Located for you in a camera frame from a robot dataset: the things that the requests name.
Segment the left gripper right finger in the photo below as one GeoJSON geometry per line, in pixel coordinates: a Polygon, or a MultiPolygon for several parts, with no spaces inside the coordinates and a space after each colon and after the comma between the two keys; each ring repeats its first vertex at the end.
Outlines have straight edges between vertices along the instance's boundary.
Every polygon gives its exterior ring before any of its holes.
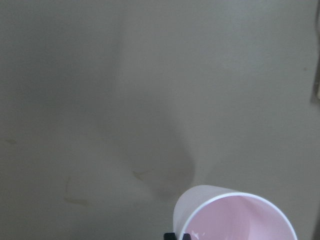
{"type": "Polygon", "coordinates": [[[182,237],[182,240],[191,240],[190,234],[184,233],[184,234],[183,234],[183,237],[182,237]]]}

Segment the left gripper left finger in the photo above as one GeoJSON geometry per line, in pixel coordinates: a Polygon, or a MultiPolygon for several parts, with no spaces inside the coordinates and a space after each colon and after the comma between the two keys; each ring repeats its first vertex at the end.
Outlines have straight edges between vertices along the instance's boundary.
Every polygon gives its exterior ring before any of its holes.
{"type": "Polygon", "coordinates": [[[176,240],[176,235],[174,232],[167,232],[163,235],[163,240],[176,240]]]}

